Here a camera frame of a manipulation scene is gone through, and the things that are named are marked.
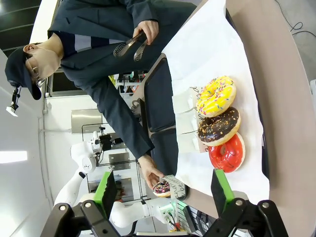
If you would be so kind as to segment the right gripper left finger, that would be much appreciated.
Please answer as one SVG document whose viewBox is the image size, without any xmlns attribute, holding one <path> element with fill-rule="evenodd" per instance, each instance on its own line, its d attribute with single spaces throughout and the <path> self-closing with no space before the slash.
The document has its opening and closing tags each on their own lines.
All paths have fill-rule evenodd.
<svg viewBox="0 0 316 237">
<path fill-rule="evenodd" d="M 91 230 L 95 237 L 119 237 L 109 220 L 117 195 L 112 171 L 105 172 L 95 194 L 97 201 L 88 199 L 74 207 L 68 203 L 56 204 L 46 221 L 46 235 L 78 237 L 82 231 Z"/>
</svg>

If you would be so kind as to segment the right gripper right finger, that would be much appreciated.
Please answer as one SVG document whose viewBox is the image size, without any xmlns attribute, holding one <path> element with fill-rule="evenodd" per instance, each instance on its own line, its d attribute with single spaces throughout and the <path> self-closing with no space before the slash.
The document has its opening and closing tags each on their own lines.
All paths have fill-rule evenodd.
<svg viewBox="0 0 316 237">
<path fill-rule="evenodd" d="M 248 230 L 252 237 L 288 236 L 276 204 L 269 199 L 252 204 L 235 197 L 221 169 L 213 170 L 211 192 L 218 218 L 205 237 L 232 237 L 238 229 Z"/>
</svg>

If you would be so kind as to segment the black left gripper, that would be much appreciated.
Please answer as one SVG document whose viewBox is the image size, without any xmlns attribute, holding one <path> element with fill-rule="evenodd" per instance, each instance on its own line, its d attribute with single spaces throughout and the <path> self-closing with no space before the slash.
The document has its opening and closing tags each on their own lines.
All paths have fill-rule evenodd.
<svg viewBox="0 0 316 237">
<path fill-rule="evenodd" d="M 121 138 L 113 138 L 111 134 L 101 135 L 99 140 L 103 151 L 111 150 L 113 146 L 123 144 L 123 140 Z"/>
</svg>

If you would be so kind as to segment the person's right hand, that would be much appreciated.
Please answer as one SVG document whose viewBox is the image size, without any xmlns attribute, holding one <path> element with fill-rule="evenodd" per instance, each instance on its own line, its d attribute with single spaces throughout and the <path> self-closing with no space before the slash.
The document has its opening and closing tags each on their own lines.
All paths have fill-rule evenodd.
<svg viewBox="0 0 316 237">
<path fill-rule="evenodd" d="M 154 160 L 149 155 L 143 155 L 138 158 L 143 177 L 150 189 L 164 177 L 164 174 L 156 168 Z"/>
</svg>

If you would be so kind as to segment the person's left hand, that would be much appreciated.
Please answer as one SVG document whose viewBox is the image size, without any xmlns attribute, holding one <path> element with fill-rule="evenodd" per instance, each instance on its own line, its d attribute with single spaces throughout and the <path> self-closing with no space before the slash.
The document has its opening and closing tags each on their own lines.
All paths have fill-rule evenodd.
<svg viewBox="0 0 316 237">
<path fill-rule="evenodd" d="M 143 31 L 147 38 L 147 45 L 150 45 L 158 35 L 158 22 L 153 20 L 145 20 L 138 24 L 134 29 L 133 37 L 139 35 Z"/>
</svg>

